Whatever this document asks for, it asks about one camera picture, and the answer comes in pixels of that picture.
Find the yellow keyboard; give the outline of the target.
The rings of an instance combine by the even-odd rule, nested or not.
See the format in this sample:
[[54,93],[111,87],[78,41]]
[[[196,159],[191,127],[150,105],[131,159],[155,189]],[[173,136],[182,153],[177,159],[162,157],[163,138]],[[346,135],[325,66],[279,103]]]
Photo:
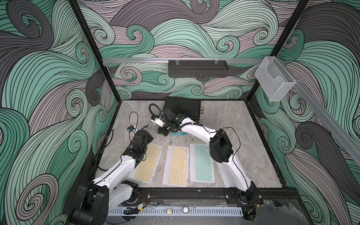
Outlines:
[[188,184],[189,148],[168,146],[162,184],[186,187]]
[[150,184],[155,175],[162,151],[163,146],[150,143],[147,147],[146,159],[132,170],[128,177],[139,182]]

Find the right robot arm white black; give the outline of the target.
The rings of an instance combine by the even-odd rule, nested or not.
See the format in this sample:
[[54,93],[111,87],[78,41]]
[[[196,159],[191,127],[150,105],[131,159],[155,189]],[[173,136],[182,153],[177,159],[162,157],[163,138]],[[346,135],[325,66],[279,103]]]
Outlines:
[[218,130],[208,128],[197,123],[184,114],[175,115],[168,108],[160,110],[159,114],[151,113],[151,121],[159,126],[159,129],[168,133],[185,131],[203,140],[210,147],[210,156],[221,164],[230,174],[235,187],[245,195],[245,202],[251,205],[263,204],[259,190],[253,181],[246,175],[244,168],[236,157],[236,151],[226,133],[226,128]]

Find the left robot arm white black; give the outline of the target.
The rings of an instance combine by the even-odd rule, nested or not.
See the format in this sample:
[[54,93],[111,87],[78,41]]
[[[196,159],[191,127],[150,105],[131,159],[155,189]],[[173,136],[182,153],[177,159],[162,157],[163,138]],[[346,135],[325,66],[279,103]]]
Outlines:
[[81,184],[72,201],[69,223],[102,225],[111,210],[130,200],[137,185],[122,179],[142,162],[151,141],[148,131],[137,131],[118,162],[101,176]]

